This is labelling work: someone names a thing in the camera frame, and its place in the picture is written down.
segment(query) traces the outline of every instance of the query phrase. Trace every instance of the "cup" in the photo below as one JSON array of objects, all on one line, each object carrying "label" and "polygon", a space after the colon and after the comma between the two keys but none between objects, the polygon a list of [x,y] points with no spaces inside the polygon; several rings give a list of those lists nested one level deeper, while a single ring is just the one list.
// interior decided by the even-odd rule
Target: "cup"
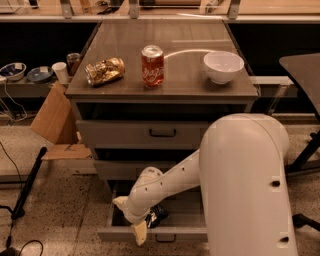
[{"label": "cup", "polygon": [[52,69],[60,84],[68,84],[69,83],[69,74],[67,69],[67,64],[65,62],[57,62],[52,65]]},{"label": "cup", "polygon": [[74,76],[81,62],[80,53],[69,53],[67,55],[67,63],[70,76]]}]

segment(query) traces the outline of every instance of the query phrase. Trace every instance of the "soda can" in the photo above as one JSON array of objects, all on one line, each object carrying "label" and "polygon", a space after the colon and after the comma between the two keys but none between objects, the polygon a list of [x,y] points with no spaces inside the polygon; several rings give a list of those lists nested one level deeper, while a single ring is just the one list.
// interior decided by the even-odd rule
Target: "soda can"
[{"label": "soda can", "polygon": [[142,79],[149,88],[156,88],[164,80],[164,56],[159,46],[148,45],[141,51]]},{"label": "soda can", "polygon": [[111,58],[88,64],[85,67],[88,83],[92,87],[98,87],[106,82],[123,77],[125,73],[124,63],[121,58]]}]

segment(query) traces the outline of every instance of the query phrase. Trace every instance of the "gray cabinet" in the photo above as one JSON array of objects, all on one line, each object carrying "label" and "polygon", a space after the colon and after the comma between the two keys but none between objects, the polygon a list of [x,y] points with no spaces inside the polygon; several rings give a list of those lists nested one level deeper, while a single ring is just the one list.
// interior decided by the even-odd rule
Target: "gray cabinet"
[{"label": "gray cabinet", "polygon": [[[165,53],[165,81],[157,89],[142,83],[140,51],[147,44],[157,44]],[[97,173],[113,196],[127,195],[144,168],[165,172],[189,156],[219,117],[250,111],[258,95],[245,69],[223,86],[207,78],[202,60],[212,50],[237,52],[222,21],[104,20],[66,95]],[[85,66],[111,57],[123,59],[124,77],[91,88]],[[206,240],[199,188],[162,205],[170,218],[149,230],[149,239]],[[98,231],[102,239],[134,241],[129,224],[113,205],[109,218],[109,227]]]}]

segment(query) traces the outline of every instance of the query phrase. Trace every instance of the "drawer handle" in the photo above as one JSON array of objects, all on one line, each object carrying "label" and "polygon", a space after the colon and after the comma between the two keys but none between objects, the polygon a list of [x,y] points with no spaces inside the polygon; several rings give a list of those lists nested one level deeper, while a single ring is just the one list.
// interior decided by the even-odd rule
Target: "drawer handle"
[{"label": "drawer handle", "polygon": [[160,236],[158,237],[158,235],[155,236],[155,239],[156,239],[156,242],[158,243],[174,243],[177,239],[177,236],[174,234],[172,236],[172,239],[171,240],[164,240],[164,239],[159,239]]},{"label": "drawer handle", "polygon": [[177,131],[176,131],[176,129],[173,129],[171,133],[162,134],[162,133],[156,133],[152,129],[149,129],[149,135],[151,137],[172,138],[172,137],[175,137],[177,135]]}]

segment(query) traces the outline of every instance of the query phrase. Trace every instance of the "cabinet top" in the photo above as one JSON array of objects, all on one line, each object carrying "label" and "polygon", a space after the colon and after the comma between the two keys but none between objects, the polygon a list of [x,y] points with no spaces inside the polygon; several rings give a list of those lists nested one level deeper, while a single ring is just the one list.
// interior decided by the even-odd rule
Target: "cabinet top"
[{"label": "cabinet top", "polygon": [[[164,51],[164,82],[148,89],[142,81],[141,50],[155,44]],[[128,19],[105,20],[85,54],[66,95],[68,98],[97,99],[231,99],[257,97],[245,69],[226,85],[210,81],[203,57],[209,51],[237,53],[221,20]],[[123,78],[92,88],[85,66],[112,57],[125,65]]]}]

